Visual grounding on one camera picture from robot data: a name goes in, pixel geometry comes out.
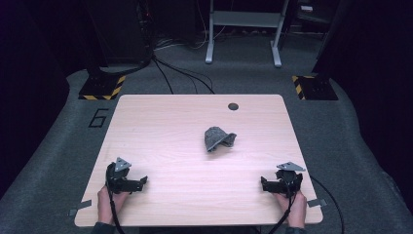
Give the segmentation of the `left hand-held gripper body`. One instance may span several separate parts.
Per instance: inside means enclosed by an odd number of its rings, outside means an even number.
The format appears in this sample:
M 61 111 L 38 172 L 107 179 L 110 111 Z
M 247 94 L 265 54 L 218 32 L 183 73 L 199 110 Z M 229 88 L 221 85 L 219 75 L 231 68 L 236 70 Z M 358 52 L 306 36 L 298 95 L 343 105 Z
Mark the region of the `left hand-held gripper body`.
M 106 169 L 106 186 L 116 194 L 121 192 L 130 192 L 129 181 L 127 175 L 129 173 L 131 163 L 118 157 L 115 162 L 108 165 Z

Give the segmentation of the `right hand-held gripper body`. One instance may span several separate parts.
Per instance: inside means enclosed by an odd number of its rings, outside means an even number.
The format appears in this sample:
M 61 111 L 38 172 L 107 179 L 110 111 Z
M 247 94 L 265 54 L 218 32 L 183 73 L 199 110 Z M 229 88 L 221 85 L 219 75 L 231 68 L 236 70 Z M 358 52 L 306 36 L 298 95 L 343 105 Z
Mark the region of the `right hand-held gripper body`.
M 276 176 L 280 184 L 280 193 L 291 197 L 300 190 L 303 179 L 302 172 L 305 172 L 305 169 L 292 162 L 279 164 L 277 168 L 279 170 L 276 172 Z

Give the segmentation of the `grey towel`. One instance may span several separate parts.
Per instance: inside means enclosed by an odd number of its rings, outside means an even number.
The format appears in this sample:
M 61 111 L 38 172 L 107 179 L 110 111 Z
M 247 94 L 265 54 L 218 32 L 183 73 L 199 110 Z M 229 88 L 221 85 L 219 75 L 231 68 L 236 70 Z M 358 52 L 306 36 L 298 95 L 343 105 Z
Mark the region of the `grey towel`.
M 219 127 L 210 127 L 205 132 L 206 151 L 211 152 L 216 149 L 217 145 L 232 147 L 237 135 L 234 133 L 227 134 Z

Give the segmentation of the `person's right hand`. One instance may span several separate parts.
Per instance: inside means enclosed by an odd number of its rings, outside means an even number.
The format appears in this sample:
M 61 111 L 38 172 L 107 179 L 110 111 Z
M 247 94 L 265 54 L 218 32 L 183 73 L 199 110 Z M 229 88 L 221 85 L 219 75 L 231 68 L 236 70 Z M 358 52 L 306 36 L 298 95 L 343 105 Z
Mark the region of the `person's right hand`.
M 295 199 L 292 205 L 289 205 L 289 199 L 282 194 L 275 194 L 277 201 L 279 202 L 282 210 L 286 212 L 290 210 L 286 222 L 289 227 L 293 228 L 305 228 L 306 210 L 307 210 L 307 198 L 301 191 L 295 194 Z

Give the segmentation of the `person's left hand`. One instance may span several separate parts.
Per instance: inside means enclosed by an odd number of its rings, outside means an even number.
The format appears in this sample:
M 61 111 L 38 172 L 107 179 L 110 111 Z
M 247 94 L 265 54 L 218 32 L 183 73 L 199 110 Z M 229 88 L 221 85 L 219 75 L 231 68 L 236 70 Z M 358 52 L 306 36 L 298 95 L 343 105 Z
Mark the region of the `person's left hand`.
M 109 197 L 109 191 L 106 186 L 103 186 L 97 192 L 97 216 L 98 222 L 106 223 L 106 224 L 113 224 L 114 223 L 114 216 L 111 210 L 110 202 L 113 201 L 115 205 L 116 214 L 118 214 L 124 203 L 126 202 L 127 198 L 129 197 L 128 192 L 121 192 L 119 194 L 114 194 L 112 197 Z

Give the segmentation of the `black stand base striped edge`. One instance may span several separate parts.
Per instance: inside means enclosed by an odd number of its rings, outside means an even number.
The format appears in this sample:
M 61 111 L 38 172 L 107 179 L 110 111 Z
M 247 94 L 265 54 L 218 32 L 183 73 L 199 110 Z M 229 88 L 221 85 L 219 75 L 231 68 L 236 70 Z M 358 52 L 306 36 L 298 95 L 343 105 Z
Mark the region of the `black stand base striped edge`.
M 292 82 L 298 97 L 302 100 L 337 100 L 329 81 L 314 76 L 293 76 Z
M 111 100 L 120 93 L 125 76 L 109 75 L 106 77 L 89 77 L 79 92 L 78 99 Z

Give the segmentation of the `dark stand column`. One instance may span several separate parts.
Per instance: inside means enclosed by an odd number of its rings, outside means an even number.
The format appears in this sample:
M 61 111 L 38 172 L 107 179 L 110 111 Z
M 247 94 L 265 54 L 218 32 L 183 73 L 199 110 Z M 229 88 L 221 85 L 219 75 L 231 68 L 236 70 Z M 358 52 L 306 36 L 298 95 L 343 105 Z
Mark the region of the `dark stand column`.
M 341 24 L 347 13 L 349 0 L 339 0 L 336 7 L 329 31 L 321 45 L 317 62 L 313 68 L 313 72 L 321 79 L 326 79 L 331 68 L 332 53 L 334 49 L 334 40 L 340 31 Z
M 107 65 L 147 66 L 153 57 L 153 21 L 147 0 L 86 0 Z

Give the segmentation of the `white desk frame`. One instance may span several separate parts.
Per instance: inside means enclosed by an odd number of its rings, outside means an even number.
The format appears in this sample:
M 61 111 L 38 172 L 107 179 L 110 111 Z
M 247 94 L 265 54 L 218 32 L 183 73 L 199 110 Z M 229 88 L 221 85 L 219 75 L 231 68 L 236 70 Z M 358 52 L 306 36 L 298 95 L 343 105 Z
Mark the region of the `white desk frame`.
M 274 39 L 270 42 L 270 46 L 274 66 L 280 68 L 282 66 L 282 61 L 280 57 L 279 41 L 288 4 L 289 0 L 282 0 L 282 9 L 279 13 L 233 12 L 217 11 L 214 9 L 214 0 L 209 0 L 209 36 L 206 49 L 206 64 L 211 64 L 213 61 L 214 28 L 217 25 L 267 27 L 274 28 L 277 31 Z

